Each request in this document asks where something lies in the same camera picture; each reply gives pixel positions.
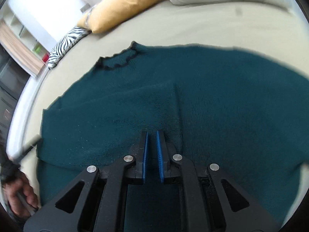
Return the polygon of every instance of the red object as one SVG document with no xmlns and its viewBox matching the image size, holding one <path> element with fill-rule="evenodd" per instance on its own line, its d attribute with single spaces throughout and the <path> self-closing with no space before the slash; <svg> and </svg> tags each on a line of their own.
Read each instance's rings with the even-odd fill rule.
<svg viewBox="0 0 309 232">
<path fill-rule="evenodd" d="M 42 61 L 43 61 L 44 63 L 46 63 L 46 62 L 48 61 L 48 59 L 49 59 L 49 52 L 46 52 L 45 55 L 44 55 L 43 58 L 42 58 Z"/>
</svg>

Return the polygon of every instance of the yellow pillow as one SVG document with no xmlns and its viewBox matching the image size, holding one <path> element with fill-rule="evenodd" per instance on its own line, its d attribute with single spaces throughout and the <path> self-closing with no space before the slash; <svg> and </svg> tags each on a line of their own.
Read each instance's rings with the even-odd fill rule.
<svg viewBox="0 0 309 232">
<path fill-rule="evenodd" d="M 78 21 L 77 26 L 93 33 L 107 31 L 140 13 L 159 0 L 102 0 Z"/>
</svg>

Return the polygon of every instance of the mattress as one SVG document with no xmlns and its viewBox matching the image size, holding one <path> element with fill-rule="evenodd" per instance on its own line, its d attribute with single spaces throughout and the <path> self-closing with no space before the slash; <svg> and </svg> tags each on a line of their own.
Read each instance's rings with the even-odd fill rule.
<svg viewBox="0 0 309 232">
<path fill-rule="evenodd" d="M 198 43 L 246 49 L 309 77 L 308 26 L 292 12 L 250 2 L 175 6 L 166 0 L 107 33 L 90 34 L 80 40 L 44 79 L 24 142 L 40 133 L 43 109 L 81 78 L 100 56 L 119 53 L 132 41 L 147 46 Z M 38 193 L 34 151 L 23 161 L 22 170 Z M 303 166 L 299 196 L 290 214 L 308 189 L 307 171 Z"/>
</svg>

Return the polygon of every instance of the triangular cutout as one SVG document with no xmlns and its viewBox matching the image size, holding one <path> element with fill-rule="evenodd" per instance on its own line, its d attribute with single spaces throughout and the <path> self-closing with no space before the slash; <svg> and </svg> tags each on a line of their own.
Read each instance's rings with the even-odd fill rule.
<svg viewBox="0 0 309 232">
<path fill-rule="evenodd" d="M 79 181 L 59 201 L 56 202 L 56 208 L 71 214 L 74 211 L 84 185 L 85 183 L 83 181 Z"/>
<path fill-rule="evenodd" d="M 233 212 L 249 207 L 249 202 L 227 180 L 221 180 L 221 184 Z"/>
</svg>

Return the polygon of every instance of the human hand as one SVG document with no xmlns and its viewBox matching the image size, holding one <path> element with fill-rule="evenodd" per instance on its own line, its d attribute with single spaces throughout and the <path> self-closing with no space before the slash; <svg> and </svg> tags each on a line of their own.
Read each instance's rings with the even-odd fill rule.
<svg viewBox="0 0 309 232">
<path fill-rule="evenodd" d="M 33 188 L 29 185 L 29 180 L 26 175 L 21 172 L 20 178 L 13 182 L 7 183 L 4 186 L 5 193 L 11 206 L 12 212 L 20 218 L 30 217 L 30 213 L 26 207 L 20 202 L 17 192 L 22 191 L 26 196 L 26 201 L 34 208 L 38 208 L 38 197 L 33 192 Z"/>
</svg>

